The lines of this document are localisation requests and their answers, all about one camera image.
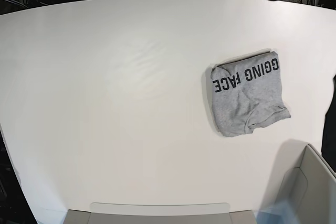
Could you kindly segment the blue translucent bag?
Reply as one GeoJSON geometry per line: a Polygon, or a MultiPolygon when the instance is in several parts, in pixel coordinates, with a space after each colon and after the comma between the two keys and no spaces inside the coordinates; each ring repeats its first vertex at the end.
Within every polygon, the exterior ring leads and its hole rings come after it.
{"type": "Polygon", "coordinates": [[[255,217],[256,222],[259,224],[300,223],[297,220],[294,208],[287,200],[277,202],[260,211],[255,211],[255,217]]]}

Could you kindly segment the grey bin front edge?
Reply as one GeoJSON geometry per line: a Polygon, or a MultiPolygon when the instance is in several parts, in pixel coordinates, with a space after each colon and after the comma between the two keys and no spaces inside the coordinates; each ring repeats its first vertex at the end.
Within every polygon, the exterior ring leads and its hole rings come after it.
{"type": "Polygon", "coordinates": [[[125,205],[93,202],[89,211],[69,209],[64,223],[256,223],[251,210],[230,212],[228,203],[125,205]]]}

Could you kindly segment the grey T-shirt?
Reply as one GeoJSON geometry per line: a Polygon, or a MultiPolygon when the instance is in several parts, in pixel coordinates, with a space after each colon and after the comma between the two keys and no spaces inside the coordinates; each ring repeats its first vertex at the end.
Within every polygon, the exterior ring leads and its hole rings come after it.
{"type": "Polygon", "coordinates": [[[225,137],[251,134],[291,117],[282,100],[280,62],[274,51],[217,65],[211,81],[212,114],[225,137]]]}

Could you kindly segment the grey cardboard box right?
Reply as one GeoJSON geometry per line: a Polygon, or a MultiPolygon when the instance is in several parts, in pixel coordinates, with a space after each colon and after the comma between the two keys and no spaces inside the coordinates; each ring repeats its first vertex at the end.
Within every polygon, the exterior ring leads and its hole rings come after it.
{"type": "Polygon", "coordinates": [[[283,223],[335,223],[335,172],[311,145],[283,182],[283,223]]]}

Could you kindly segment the dark clothed person at edge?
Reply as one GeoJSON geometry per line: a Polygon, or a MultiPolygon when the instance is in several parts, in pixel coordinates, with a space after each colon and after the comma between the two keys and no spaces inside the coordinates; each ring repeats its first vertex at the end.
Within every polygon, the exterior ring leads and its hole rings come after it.
{"type": "Polygon", "coordinates": [[[322,157],[327,161],[335,172],[336,162],[336,93],[335,77],[333,78],[334,92],[331,104],[325,116],[323,138],[322,138],[322,157]]]}

